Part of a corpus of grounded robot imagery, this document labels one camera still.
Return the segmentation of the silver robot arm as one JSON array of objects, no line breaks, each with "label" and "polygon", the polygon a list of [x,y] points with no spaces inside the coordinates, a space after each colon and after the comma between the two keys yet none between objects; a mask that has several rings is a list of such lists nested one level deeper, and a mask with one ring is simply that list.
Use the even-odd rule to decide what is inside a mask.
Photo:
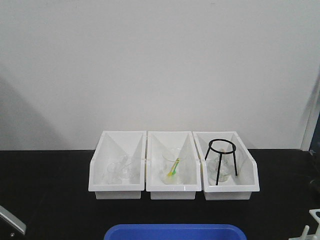
[{"label": "silver robot arm", "polygon": [[0,206],[0,218],[23,236],[26,235],[27,225],[3,206]]}]

